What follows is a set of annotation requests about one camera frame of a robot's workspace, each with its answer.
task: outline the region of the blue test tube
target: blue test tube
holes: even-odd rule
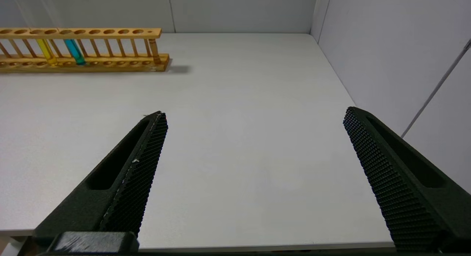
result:
[[[82,56],[82,53],[80,52],[80,49],[75,43],[75,41],[73,39],[65,39],[64,42],[67,48],[69,49],[69,52],[77,62],[77,65],[85,65],[84,56]]]

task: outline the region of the yellow test tube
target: yellow test tube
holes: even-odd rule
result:
[[[47,41],[45,39],[37,39],[36,41],[38,42],[39,48],[41,48],[41,51],[49,65],[57,65],[57,58],[52,53]]]

